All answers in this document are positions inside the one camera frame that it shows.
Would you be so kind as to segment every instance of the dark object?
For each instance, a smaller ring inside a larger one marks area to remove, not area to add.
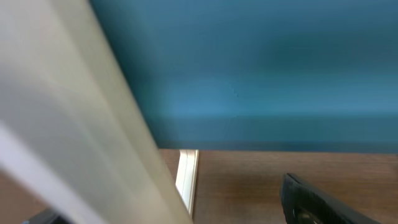
[[[280,199],[287,224],[376,224],[294,174],[285,174]]]
[[[22,224],[72,224],[51,209],[44,210]]]

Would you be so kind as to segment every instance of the brown wooden surface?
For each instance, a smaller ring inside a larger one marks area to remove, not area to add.
[[[161,153],[175,178],[178,151]],[[200,151],[195,224],[285,223],[279,188],[286,172],[381,223],[398,223],[396,155]]]

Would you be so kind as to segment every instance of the white trim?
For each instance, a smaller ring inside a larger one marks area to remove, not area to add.
[[[195,198],[195,185],[198,167],[198,150],[180,150],[177,178],[175,186],[189,212],[193,212],[193,199]]]
[[[88,1],[0,11],[0,163],[73,223],[192,224]]]

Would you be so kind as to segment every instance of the blue panel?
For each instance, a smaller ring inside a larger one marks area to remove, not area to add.
[[[398,151],[398,1],[91,3],[159,147]]]

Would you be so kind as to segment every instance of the wooden floor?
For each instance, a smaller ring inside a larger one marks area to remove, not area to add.
[[[179,151],[160,153],[175,179]],[[279,188],[286,172],[381,223],[398,223],[396,155],[200,151],[195,224],[285,223]],[[44,208],[0,174],[0,223],[21,223]]]

